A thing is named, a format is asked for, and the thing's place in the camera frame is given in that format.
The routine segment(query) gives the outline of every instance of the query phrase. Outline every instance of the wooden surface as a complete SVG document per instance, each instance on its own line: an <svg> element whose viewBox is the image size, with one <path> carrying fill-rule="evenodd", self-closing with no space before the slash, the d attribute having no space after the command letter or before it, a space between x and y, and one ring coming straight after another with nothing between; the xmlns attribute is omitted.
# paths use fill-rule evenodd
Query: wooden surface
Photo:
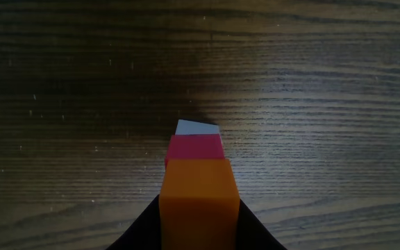
<svg viewBox="0 0 400 250"><path fill-rule="evenodd" d="M178 118L289 249L400 249L400 0L0 0L0 249L105 249Z"/></svg>

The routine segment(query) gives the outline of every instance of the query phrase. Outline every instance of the black object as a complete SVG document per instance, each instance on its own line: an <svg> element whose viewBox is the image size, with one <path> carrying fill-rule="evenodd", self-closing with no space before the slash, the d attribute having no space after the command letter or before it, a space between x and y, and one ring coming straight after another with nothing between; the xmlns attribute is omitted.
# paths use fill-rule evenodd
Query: black object
<svg viewBox="0 0 400 250"><path fill-rule="evenodd" d="M239 217L235 237L236 250L271 249L286 250L263 226L257 217L240 200ZM129 226L128 230L107 250L161 249L160 211L158 195L142 214Z"/></svg>

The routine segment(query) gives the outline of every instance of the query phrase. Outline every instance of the stack of colored blocks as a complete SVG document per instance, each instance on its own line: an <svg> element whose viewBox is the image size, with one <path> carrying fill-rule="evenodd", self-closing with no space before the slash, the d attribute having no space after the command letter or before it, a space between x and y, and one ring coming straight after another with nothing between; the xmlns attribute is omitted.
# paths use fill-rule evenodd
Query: stack of colored blocks
<svg viewBox="0 0 400 250"><path fill-rule="evenodd" d="M162 249L234 249L240 197L219 127L180 120L165 167Z"/></svg>

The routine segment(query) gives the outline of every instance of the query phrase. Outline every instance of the light blue block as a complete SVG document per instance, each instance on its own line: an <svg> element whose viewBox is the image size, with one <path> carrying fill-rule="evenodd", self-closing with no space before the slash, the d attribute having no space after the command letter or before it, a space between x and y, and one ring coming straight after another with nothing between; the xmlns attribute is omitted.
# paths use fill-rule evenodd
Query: light blue block
<svg viewBox="0 0 400 250"><path fill-rule="evenodd" d="M214 135L220 134L220 127L213 124L191 122L180 119L175 131L176 135Z"/></svg>

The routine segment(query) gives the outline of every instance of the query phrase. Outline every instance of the orange block front face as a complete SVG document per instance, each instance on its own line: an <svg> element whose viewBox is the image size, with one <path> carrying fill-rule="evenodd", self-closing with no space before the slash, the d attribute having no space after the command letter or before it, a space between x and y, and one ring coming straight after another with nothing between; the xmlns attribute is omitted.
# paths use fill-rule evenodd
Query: orange block front face
<svg viewBox="0 0 400 250"><path fill-rule="evenodd" d="M159 200L162 249L235 249L239 205L229 160L170 160Z"/></svg>

